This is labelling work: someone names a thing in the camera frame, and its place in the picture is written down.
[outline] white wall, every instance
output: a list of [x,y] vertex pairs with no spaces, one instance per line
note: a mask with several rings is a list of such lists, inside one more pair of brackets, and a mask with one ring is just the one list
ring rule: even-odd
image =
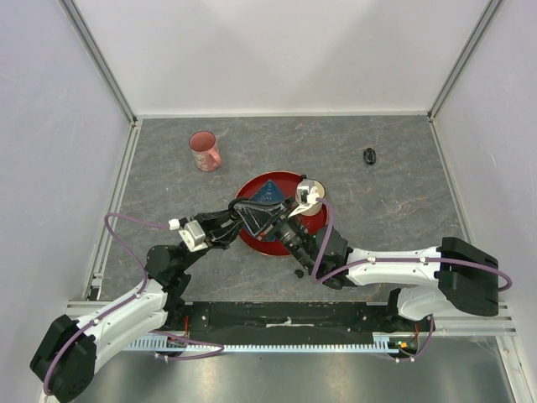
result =
[[0,38],[0,401],[31,403],[30,359],[81,296],[128,123],[55,0],[1,2]]
[[505,296],[537,375],[537,3],[503,2],[437,128],[477,246],[514,279]]
[[426,111],[487,0],[76,0],[138,114]]

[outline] gray tabletop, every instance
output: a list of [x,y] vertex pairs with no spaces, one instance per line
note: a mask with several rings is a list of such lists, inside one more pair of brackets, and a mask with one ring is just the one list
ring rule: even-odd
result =
[[[212,131],[224,161],[213,172],[196,168],[188,146],[196,131]],[[362,151],[373,147],[376,165]],[[226,208],[256,175],[287,170],[321,181],[336,210],[335,227],[349,246],[420,249],[461,236],[456,210],[426,117],[183,118],[143,121],[121,212],[167,222]],[[117,233],[143,257],[176,233],[119,222]],[[330,290],[298,279],[291,257],[259,254],[238,239],[193,265],[189,301],[385,301],[393,285]],[[141,279],[140,269],[113,243],[102,300]]]

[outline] purple cable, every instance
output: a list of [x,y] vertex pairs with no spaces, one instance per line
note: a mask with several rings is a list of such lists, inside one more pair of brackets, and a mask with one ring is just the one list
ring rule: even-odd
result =
[[334,221],[335,221],[334,216],[336,215],[331,205],[328,203],[326,199],[317,197],[317,201],[321,202],[322,204],[326,206],[326,212],[328,213],[328,226],[326,228],[325,237],[322,239],[321,248],[319,249],[319,253],[317,254],[317,258],[315,259],[313,270],[311,271],[311,281],[313,281],[314,283],[319,283],[319,281],[317,280],[317,271],[319,271],[319,267],[321,266],[321,260],[322,260],[323,255],[325,254],[326,245],[328,244],[328,239],[330,239],[330,234],[332,233],[332,229],[334,228]]
[[221,354],[224,351],[224,346],[217,343],[208,343],[208,342],[199,342],[197,340],[190,340],[189,338],[182,338],[180,336],[175,336],[172,333],[168,332],[162,332],[161,330],[153,330],[151,333],[153,334],[159,334],[161,336],[166,336],[167,338],[173,338],[175,340],[179,340],[182,343],[188,343],[188,344],[196,344],[198,346],[211,346],[211,347],[218,347],[217,351],[210,351],[209,353],[203,353],[203,354],[197,354],[192,355],[189,357],[170,357],[169,355],[158,355],[157,357],[159,359],[167,359],[169,361],[189,361],[192,359],[208,359],[209,357],[214,357],[216,355]]
[[[134,252],[114,232],[114,230],[112,229],[112,226],[110,225],[110,217],[123,218],[125,220],[135,222],[137,224],[141,224],[141,225],[144,225],[145,227],[151,227],[151,228],[169,229],[169,224],[157,224],[155,222],[145,222],[145,221],[142,221],[142,220],[138,220],[137,218],[126,216],[125,214],[119,214],[119,213],[116,213],[116,212],[109,212],[104,217],[104,225],[105,225],[106,229],[108,230],[108,232],[110,233],[110,235],[112,236],[112,238],[117,240],[119,242],[119,244],[125,249],[125,251],[129,255],[131,255],[134,258],[134,260],[136,260],[138,262],[138,264],[140,265],[140,267],[142,268],[143,281],[142,281],[142,285],[141,285],[140,289],[138,290],[138,293],[143,292],[145,290],[145,288],[147,287],[147,284],[148,284],[148,274],[145,271],[145,267],[144,267],[144,265],[142,263],[142,260],[140,260],[138,258],[138,256],[136,256],[136,254],[134,254]],[[122,308],[123,306],[126,306],[130,301],[135,300],[135,299],[136,299],[136,295],[130,296],[125,301],[122,301],[121,303],[117,304],[116,306],[114,306],[114,307],[110,308],[109,310],[107,310],[107,311],[103,312],[102,314],[100,314],[96,319],[98,321],[102,320],[103,318],[107,317],[108,315],[110,315],[111,313],[115,312],[119,308]],[[70,339],[67,340],[67,342],[62,346],[62,348],[60,348],[60,351],[56,354],[56,356],[52,360],[52,363],[50,363],[49,370],[47,371],[46,375],[44,376],[43,392],[47,396],[52,395],[52,393],[50,392],[49,383],[50,383],[50,378],[52,377],[52,374],[54,373],[54,370],[56,368],[56,365],[58,365],[59,361],[64,356],[65,352],[71,346],[71,344],[74,343],[76,341],[76,339],[82,333],[84,333],[86,330],[88,330],[89,328],[91,328],[95,324],[96,324],[95,320],[89,321],[80,330],[75,332],[75,334],[73,334],[70,337]]]

